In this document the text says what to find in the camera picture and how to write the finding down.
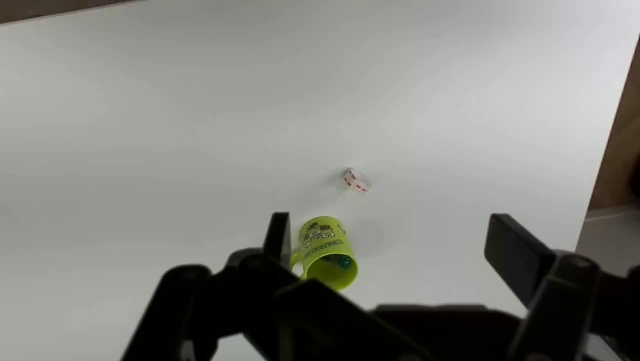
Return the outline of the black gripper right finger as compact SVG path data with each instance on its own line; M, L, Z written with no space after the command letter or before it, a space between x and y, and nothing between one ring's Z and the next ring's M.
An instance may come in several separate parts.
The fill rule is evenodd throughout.
M555 253L524 229L512 214L493 213L487 219L483 259L515 298L528 307L546 273L551 268Z

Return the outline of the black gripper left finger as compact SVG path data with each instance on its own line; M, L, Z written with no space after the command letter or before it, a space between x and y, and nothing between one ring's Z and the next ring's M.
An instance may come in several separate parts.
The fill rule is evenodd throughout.
M265 257L271 257L281 267L289 265L289 214L287 213L273 213L270 217L262 251Z

